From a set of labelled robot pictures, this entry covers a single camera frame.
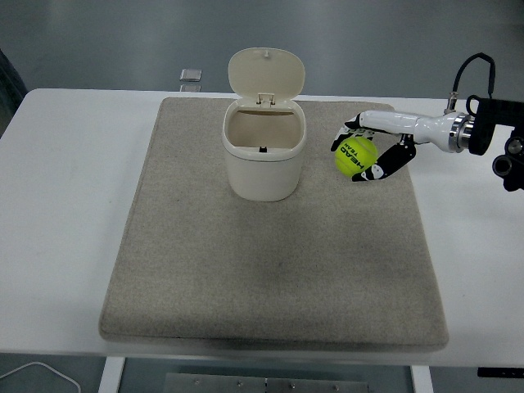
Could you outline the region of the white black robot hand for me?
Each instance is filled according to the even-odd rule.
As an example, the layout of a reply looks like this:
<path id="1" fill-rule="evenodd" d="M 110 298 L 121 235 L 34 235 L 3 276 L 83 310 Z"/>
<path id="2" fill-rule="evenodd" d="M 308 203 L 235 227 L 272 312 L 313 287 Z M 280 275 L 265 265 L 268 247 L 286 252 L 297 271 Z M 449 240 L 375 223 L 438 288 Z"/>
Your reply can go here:
<path id="1" fill-rule="evenodd" d="M 432 143 L 453 152 L 449 142 L 453 116 L 427 117 L 392 111 L 364 111 L 348 120 L 331 146 L 336 167 L 354 182 L 387 178 L 407 165 L 416 155 L 416 146 Z M 377 133 L 400 140 L 381 155 L 373 143 Z"/>

